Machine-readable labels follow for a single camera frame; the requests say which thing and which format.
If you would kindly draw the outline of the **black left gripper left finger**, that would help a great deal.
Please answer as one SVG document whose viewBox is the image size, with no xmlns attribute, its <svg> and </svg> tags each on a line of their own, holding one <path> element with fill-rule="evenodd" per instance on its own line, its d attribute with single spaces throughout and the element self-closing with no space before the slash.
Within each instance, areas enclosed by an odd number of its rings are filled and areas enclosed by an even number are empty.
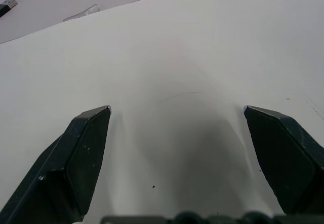
<svg viewBox="0 0 324 224">
<path fill-rule="evenodd" d="M 0 211 L 0 224 L 73 224 L 88 213 L 111 107 L 85 111 L 37 158 Z"/>
</svg>

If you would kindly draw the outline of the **black and silver bracket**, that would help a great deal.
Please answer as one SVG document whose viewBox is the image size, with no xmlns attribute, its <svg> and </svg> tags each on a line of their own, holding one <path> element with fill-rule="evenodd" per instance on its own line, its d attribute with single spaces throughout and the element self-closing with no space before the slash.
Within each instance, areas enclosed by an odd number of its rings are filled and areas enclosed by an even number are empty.
<svg viewBox="0 0 324 224">
<path fill-rule="evenodd" d="M 5 0 L 0 4 L 0 18 L 8 13 L 14 6 L 18 5 L 16 0 Z"/>
</svg>

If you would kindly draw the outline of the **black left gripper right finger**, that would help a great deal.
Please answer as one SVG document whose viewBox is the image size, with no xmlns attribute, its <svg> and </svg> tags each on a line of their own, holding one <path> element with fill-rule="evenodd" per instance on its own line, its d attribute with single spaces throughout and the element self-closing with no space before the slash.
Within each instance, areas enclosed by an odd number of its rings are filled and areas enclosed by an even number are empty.
<svg viewBox="0 0 324 224">
<path fill-rule="evenodd" d="M 324 214 L 324 147 L 293 118 L 246 106 L 260 168 L 286 214 Z"/>
</svg>

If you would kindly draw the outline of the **clear plastic piece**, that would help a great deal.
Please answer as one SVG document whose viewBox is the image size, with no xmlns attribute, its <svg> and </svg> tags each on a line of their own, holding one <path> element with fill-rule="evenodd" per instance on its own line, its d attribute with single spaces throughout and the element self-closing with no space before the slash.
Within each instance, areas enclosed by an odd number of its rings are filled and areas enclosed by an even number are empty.
<svg viewBox="0 0 324 224">
<path fill-rule="evenodd" d="M 73 19 L 77 19 L 77 18 L 80 18 L 80 17 L 84 17 L 84 16 L 87 16 L 87 15 L 90 15 L 90 14 L 94 14 L 94 13 L 97 13 L 97 12 L 100 12 L 100 9 L 98 7 L 97 4 L 94 4 L 92 6 L 90 6 L 89 8 L 87 8 L 86 10 L 78 13 L 78 14 L 75 14 L 75 15 L 72 15 L 68 18 L 65 18 L 63 21 L 66 22 L 66 21 L 69 21 L 69 20 L 73 20 Z"/>
</svg>

